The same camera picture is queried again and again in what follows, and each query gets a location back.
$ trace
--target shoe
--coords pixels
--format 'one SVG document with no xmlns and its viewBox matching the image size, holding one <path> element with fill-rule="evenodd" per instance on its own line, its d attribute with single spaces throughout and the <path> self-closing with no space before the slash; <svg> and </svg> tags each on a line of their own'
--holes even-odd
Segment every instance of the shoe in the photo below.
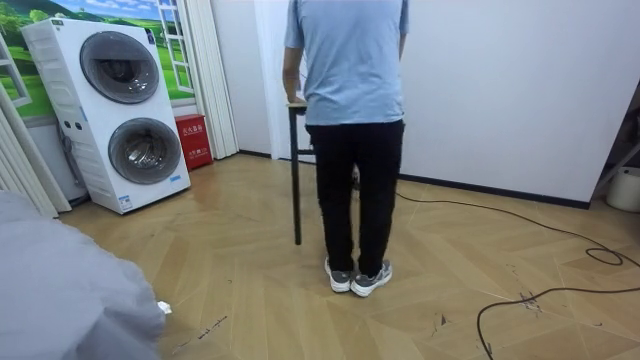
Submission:
<svg viewBox="0 0 640 360">
<path fill-rule="evenodd" d="M 388 283 L 392 275 L 393 268 L 391 263 L 389 260 L 384 260 L 378 275 L 372 278 L 362 274 L 356 276 L 356 279 L 351 283 L 351 291 L 360 297 L 367 297 L 371 295 L 373 290 Z"/>
<path fill-rule="evenodd" d="M 347 292 L 351 286 L 351 272 L 350 271 L 331 271 L 329 267 L 329 258 L 324 261 L 324 271 L 329 275 L 331 280 L 331 289 L 337 293 Z"/>
</svg>

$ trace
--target hand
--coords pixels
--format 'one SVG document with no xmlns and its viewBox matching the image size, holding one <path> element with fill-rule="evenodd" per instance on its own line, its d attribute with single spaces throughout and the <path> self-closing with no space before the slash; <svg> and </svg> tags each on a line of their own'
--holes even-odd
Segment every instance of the hand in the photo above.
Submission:
<svg viewBox="0 0 640 360">
<path fill-rule="evenodd" d="M 295 97 L 293 100 L 289 99 L 289 104 L 306 104 L 307 102 L 304 99 L 300 99 L 299 97 Z"/>
</svg>

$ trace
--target stacked washer dryer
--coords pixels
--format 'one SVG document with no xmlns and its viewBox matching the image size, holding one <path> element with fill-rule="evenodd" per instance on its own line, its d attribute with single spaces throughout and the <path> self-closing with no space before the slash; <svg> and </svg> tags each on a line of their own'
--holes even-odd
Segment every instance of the stacked washer dryer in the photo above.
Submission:
<svg viewBox="0 0 640 360">
<path fill-rule="evenodd" d="M 149 30 L 48 19 L 22 33 L 95 203 L 123 214 L 190 186 Z"/>
</svg>

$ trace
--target electrical wire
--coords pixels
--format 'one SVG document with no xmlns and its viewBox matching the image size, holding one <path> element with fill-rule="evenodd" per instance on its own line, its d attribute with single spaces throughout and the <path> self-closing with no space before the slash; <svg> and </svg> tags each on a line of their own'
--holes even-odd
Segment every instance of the electrical wire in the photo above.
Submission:
<svg viewBox="0 0 640 360">
<path fill-rule="evenodd" d="M 522 216 L 520 214 L 516 214 L 514 212 L 511 211 L 507 211 L 507 210 L 502 210 L 502 209 L 498 209 L 498 208 L 493 208 L 490 206 L 484 206 L 484 205 L 477 205 L 477 204 L 470 204 L 470 203 L 464 203 L 464 202 L 459 202 L 459 201 L 450 201 L 450 200 L 417 200 L 417 199 L 412 199 L 409 197 L 406 197 L 400 193 L 396 193 L 396 195 L 398 195 L 399 197 L 408 200 L 408 201 L 412 201 L 412 202 L 417 202 L 417 203 L 425 203 L 425 204 L 454 204 L 454 205 L 463 205 L 463 206 L 471 206 L 471 207 L 476 207 L 476 208 L 481 208 L 481 209 L 486 209 L 486 210 L 492 210 L 492 211 L 497 211 L 497 212 L 501 212 L 504 214 L 508 214 L 511 216 L 515 216 L 517 218 L 520 218 L 522 220 L 528 221 L 530 223 L 536 224 L 538 226 L 541 226 L 545 229 L 548 230 L 553 230 L 553 231 L 557 231 L 563 234 L 568 234 L 568 235 L 572 235 L 578 238 L 581 238 L 583 240 L 586 240 L 594 245 L 596 245 L 597 247 L 593 247 L 593 248 L 588 248 L 585 250 L 585 253 L 592 259 L 599 261 L 601 263 L 607 264 L 607 265 L 611 265 L 611 266 L 622 266 L 622 264 L 624 264 L 624 261 L 627 260 L 630 263 L 632 263 L 633 265 L 637 266 L 638 268 L 640 268 L 640 263 L 638 263 L 637 261 L 629 258 L 628 256 L 617 252 L 615 250 L 609 249 L 608 247 L 604 246 L 603 244 L 589 238 L 586 237 L 584 235 L 581 234 L 577 234 L 574 233 L 572 231 L 567 231 L 567 230 L 562 230 L 562 229 L 558 229 L 558 228 L 554 228 L 552 226 L 549 225 L 545 225 L 542 224 L 540 222 L 537 222 L 535 220 L 531 220 L 525 216 Z M 610 254 L 613 255 L 616 259 L 616 261 L 607 261 L 607 260 L 603 260 L 600 259 L 599 257 L 597 257 L 596 255 L 594 255 L 594 253 L 605 253 L 605 254 Z M 581 289 L 581 288 L 570 288 L 570 287 L 558 287 L 558 288 L 551 288 L 548 290 L 545 290 L 537 295 L 533 295 L 529 298 L 523 297 L 522 300 L 516 300 L 516 301 L 502 301 L 502 302 L 497 302 L 497 303 L 493 303 L 493 304 L 489 304 L 487 306 L 485 306 L 484 308 L 482 308 L 482 310 L 480 310 L 480 312 L 478 312 L 478 318 L 477 318 L 477 322 L 476 322 L 476 327 L 477 327 L 477 331 L 478 331 L 478 336 L 480 337 L 480 342 L 482 343 L 482 347 L 484 348 L 484 351 L 486 352 L 487 356 L 489 357 L 490 360 L 495 360 L 493 357 L 493 353 L 491 350 L 491 347 L 489 345 L 487 345 L 487 341 L 485 340 L 485 337 L 482 333 L 482 327 L 481 327 L 481 318 L 482 318 L 482 314 L 484 314 L 485 312 L 487 312 L 488 310 L 494 308 L 494 307 L 500 307 L 500 306 L 507 306 L 507 305 L 517 305 L 517 304 L 524 304 L 524 303 L 528 303 L 530 301 L 536 300 L 542 296 L 545 296 L 549 293 L 552 292 L 557 292 L 557 291 L 574 291 L 574 292 L 582 292 L 582 293 L 589 293 L 589 294 L 623 294 L 623 293 L 630 293 L 630 292 L 636 292 L 636 291 L 640 291 L 640 287 L 634 287 L 634 288 L 627 288 L 627 289 L 620 289 L 620 290 L 591 290 L 591 289 Z"/>
</svg>

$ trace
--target wooden floor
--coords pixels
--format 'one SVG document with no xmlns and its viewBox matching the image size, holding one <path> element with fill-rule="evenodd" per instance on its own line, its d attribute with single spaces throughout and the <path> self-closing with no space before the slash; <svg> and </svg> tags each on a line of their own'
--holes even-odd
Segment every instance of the wooden floor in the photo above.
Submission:
<svg viewBox="0 0 640 360">
<path fill-rule="evenodd" d="M 165 359 L 486 359 L 475 321 L 487 304 L 549 287 L 640 285 L 640 269 L 595 262 L 575 237 L 501 213 L 398 199 L 393 280 L 368 299 L 336 295 L 322 268 L 314 167 L 301 171 L 300 247 L 289 163 L 242 155 L 197 170 L 189 191 L 127 216 L 87 204 L 62 221 L 138 264 L 171 304 Z M 409 182 L 399 192 L 515 211 L 640 259 L 640 218 L 601 202 L 584 211 Z M 492 310 L 482 326 L 496 360 L 640 359 L 638 293 L 551 294 Z"/>
</svg>

